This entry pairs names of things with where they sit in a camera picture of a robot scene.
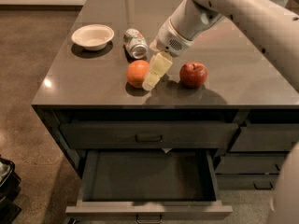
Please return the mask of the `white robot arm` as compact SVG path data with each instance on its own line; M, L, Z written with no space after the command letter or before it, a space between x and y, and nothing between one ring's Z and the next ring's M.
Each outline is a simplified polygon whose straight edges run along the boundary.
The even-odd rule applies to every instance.
M222 17L242 34L299 91L298 16L270 0L183 0L160 28L150 48L142 87L150 91L193 40Z

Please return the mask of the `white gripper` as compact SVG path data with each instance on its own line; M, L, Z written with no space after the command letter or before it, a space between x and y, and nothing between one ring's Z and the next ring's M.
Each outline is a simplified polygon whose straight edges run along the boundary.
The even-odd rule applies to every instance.
M192 41L181 36L175 30L171 20L167 19L149 45L153 51L158 53L150 59L149 71L145 75L142 88L145 91L154 89L161 77L172 66L172 57L180 56L191 45Z

